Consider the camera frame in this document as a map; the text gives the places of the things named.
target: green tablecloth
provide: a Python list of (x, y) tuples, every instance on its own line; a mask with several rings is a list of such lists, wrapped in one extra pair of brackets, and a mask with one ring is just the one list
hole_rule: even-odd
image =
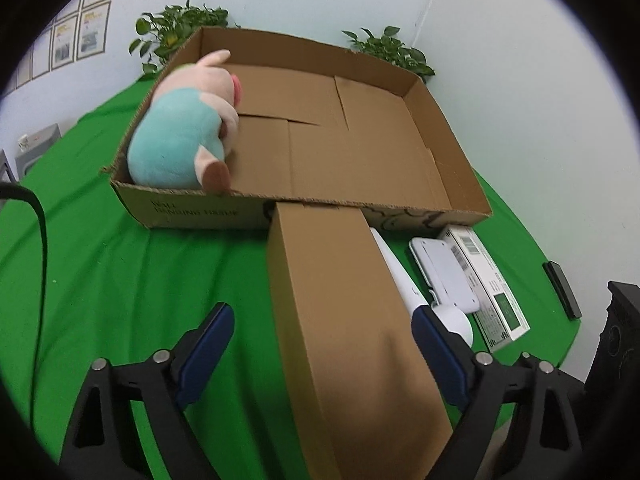
[[(49, 230), (49, 288), (37, 371), (36, 434), (58, 457), (90, 362), (144, 360), (197, 326), (216, 301), (231, 304), (236, 332), (200, 402), (187, 410), (223, 479), (308, 478), (287, 397), (264, 248), (266, 232), (142, 228), (118, 201), (100, 168), (111, 163), (151, 82), (137, 82), (83, 117), (34, 167), (24, 185), (39, 196)], [(494, 216), (477, 228), (502, 269), (531, 330), (497, 353), (505, 363), (527, 350), (555, 364), (578, 329), (523, 225), (481, 179)], [(385, 236), (416, 282), (407, 234)], [(27, 412), (40, 280), (40, 237), (27, 205), (0, 214), (0, 370)], [(484, 348), (475, 329), (474, 349)], [(148, 421), (135, 406), (156, 478), (165, 478)], [(501, 420), (509, 415), (504, 410)], [(450, 409), (453, 421), (458, 414)]]

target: plush toy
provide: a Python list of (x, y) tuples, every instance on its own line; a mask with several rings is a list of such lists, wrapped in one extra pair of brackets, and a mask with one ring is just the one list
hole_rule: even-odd
[(127, 163), (133, 182), (164, 189), (230, 190), (225, 157), (238, 136), (238, 77), (218, 50), (177, 68), (158, 85), (133, 133)]

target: open cardboard box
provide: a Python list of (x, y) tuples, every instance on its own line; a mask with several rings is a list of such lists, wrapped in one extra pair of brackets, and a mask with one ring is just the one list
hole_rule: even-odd
[(311, 478), (422, 479), (451, 427), (367, 223), (475, 224), (491, 213), (484, 193), (414, 74), (301, 38), (204, 28), (160, 79), (219, 48), (231, 51), (244, 90), (228, 158), (234, 192), (132, 183), (126, 153), (153, 89), (111, 185), (149, 228), (270, 227), (274, 320)]
[(239, 143), (228, 158), (233, 192), (133, 184), (127, 150), (154, 87), (118, 148), (111, 177), (142, 225), (267, 229), (275, 202), (355, 206), (370, 225), (395, 230), (472, 225), (491, 214), (438, 105), (411, 72), (283, 34), (201, 28), (159, 81), (219, 48), (231, 51), (227, 67), (244, 91)]

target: barcode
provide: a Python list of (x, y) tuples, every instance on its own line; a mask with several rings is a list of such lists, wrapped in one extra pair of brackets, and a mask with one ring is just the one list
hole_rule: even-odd
[(462, 267), (462, 270), (467, 270), (468, 265), (466, 264), (466, 259), (463, 256), (463, 254), (460, 252), (460, 249), (457, 248), (456, 246), (452, 246), (451, 252), (453, 252), (453, 255), (456, 257), (456, 260), (460, 264), (460, 267)]
[(469, 251), (469, 254), (480, 254), (480, 251), (476, 247), (474, 241), (468, 236), (461, 236), (460, 239), (462, 243), (465, 245), (466, 250)]

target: pig plush ear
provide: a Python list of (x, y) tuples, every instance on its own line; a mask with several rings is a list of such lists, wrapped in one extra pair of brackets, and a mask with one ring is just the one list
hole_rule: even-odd
[(218, 66), (222, 65), (227, 59), (231, 57), (231, 52), (228, 50), (217, 50), (211, 54), (207, 54), (199, 62), (197, 66)]

